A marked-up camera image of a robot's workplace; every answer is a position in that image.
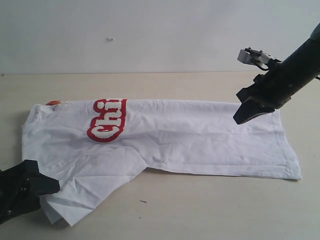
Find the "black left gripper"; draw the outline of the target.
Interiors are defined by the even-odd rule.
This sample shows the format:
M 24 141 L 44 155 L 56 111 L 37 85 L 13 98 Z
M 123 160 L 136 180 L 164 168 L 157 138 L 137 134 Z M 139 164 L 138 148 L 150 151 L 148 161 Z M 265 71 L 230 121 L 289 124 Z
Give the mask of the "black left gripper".
M 35 212 L 40 209 L 38 196 L 59 191 L 58 180 L 40 173 L 37 161 L 26 159 L 0 172 L 0 215 L 7 215 L 9 221 Z

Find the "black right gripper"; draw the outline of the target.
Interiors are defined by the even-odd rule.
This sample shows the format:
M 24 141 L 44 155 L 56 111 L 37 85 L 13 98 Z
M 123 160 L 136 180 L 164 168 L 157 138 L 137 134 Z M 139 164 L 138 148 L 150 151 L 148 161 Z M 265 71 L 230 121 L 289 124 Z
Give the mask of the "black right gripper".
M 280 109 L 292 99 L 292 94 L 282 92 L 281 87 L 265 84 L 265 75 L 258 74 L 253 79 L 253 84 L 242 88 L 237 94 L 241 105 L 235 112 L 233 119 L 238 124 L 244 124 L 257 117 L 271 114 L 274 109 Z

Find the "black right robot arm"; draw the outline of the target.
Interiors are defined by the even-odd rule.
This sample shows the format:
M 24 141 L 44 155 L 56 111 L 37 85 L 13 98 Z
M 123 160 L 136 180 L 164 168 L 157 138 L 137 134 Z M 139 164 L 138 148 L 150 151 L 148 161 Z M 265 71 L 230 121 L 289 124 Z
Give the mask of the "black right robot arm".
M 297 50 L 284 61 L 250 47 L 241 49 L 238 61 L 258 67 L 253 84 L 237 94 L 241 105 L 233 116 L 238 125 L 273 113 L 313 79 L 320 77 L 320 28 L 317 26 Z

